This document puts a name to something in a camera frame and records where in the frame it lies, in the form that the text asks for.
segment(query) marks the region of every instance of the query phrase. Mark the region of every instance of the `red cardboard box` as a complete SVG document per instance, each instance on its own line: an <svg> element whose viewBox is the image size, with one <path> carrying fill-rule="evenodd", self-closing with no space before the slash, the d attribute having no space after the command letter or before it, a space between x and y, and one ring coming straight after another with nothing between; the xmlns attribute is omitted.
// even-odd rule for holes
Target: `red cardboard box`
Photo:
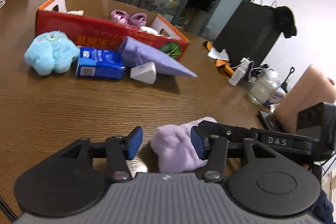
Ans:
<svg viewBox="0 0 336 224"><path fill-rule="evenodd" d="M111 12L120 9L129 15L146 13L147 24L164 35L154 35L123 24L110 22ZM66 14L83 10L82 16ZM76 45L117 50L127 36L172 54L180 60L189 41L161 15L114 0L48 0L36 12L35 36L44 32L62 31Z"/></svg>

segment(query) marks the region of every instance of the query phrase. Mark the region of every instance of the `pink plush toy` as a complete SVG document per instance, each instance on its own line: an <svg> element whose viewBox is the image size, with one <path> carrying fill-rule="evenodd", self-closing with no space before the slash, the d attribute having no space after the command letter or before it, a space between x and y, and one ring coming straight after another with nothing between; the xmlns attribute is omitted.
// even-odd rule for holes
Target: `pink plush toy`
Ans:
<svg viewBox="0 0 336 224"><path fill-rule="evenodd" d="M216 122L214 118L188 122L180 126L166 124L157 128L151 140L151 148L159 157L159 171L162 173L181 173L203 167L207 161L200 160L190 140L190 130L201 121Z"/></svg>

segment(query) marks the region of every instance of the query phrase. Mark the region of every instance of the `screw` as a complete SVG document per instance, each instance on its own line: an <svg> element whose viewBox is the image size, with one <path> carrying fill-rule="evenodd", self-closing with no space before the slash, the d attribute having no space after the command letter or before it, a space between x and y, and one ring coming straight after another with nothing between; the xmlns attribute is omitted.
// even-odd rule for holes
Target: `screw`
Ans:
<svg viewBox="0 0 336 224"><path fill-rule="evenodd" d="M125 179L128 179L128 177L129 177L129 174L127 174L124 171L117 171L117 172L114 172L113 174L113 178L116 180L125 180Z"/></svg>
<svg viewBox="0 0 336 224"><path fill-rule="evenodd" d="M207 179L219 179L221 177L221 174L215 170L207 171L204 175Z"/></svg>

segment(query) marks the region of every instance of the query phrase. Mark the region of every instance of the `plush toy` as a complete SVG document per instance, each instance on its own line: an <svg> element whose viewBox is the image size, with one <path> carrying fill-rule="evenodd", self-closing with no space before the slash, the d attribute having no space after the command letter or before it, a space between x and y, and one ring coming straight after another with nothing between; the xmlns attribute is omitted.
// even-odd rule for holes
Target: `plush toy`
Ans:
<svg viewBox="0 0 336 224"><path fill-rule="evenodd" d="M24 58L39 75L49 75L52 71L65 73L78 56L79 49L66 34L53 31L37 36Z"/></svg>

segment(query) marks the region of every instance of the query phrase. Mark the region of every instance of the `green leaf picture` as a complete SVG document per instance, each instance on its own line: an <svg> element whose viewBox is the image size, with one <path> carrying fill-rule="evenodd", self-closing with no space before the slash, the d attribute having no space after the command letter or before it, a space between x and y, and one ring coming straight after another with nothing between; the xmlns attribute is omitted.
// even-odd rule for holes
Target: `green leaf picture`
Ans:
<svg viewBox="0 0 336 224"><path fill-rule="evenodd" d="M168 43L164 44L160 48L160 51L165 52L170 57L176 59L176 58L179 58L181 56L182 48L177 41L172 41L172 42L168 42Z"/></svg>

